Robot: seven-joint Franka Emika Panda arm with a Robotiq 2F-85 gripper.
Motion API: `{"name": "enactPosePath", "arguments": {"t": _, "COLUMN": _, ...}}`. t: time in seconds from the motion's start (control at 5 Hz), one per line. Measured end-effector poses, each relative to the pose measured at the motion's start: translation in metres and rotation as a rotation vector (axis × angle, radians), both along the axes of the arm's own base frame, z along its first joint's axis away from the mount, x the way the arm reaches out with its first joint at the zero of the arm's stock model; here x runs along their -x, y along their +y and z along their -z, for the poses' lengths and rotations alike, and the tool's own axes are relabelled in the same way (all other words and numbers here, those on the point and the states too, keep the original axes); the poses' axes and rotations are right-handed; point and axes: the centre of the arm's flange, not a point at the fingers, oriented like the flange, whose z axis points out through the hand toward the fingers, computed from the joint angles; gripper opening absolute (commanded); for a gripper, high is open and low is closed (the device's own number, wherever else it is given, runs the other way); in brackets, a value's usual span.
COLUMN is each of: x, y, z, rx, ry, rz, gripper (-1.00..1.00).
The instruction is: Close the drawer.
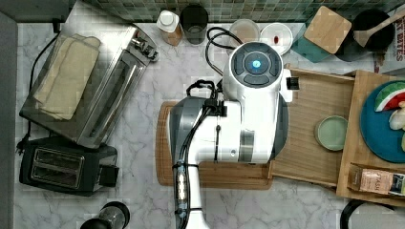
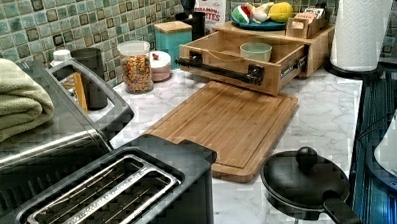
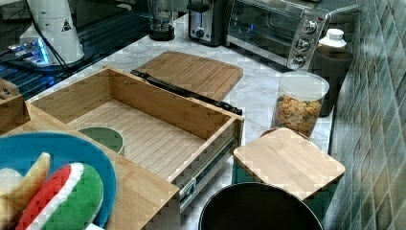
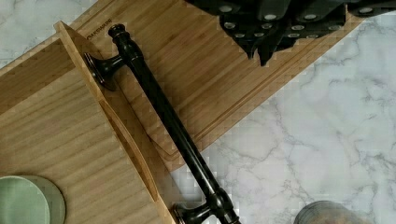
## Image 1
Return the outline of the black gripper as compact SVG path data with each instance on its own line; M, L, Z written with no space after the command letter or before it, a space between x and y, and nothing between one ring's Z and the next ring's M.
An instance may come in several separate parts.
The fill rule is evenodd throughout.
M287 78L287 88L289 90L295 91L299 90L299 78L298 77L288 77Z

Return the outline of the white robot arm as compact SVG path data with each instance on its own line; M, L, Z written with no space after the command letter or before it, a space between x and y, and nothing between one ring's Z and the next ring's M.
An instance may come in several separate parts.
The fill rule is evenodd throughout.
M220 85L200 79L169 112L166 133L172 158L176 229L209 229L204 219L200 164L266 164L284 148L288 106L298 80L268 44L237 47Z

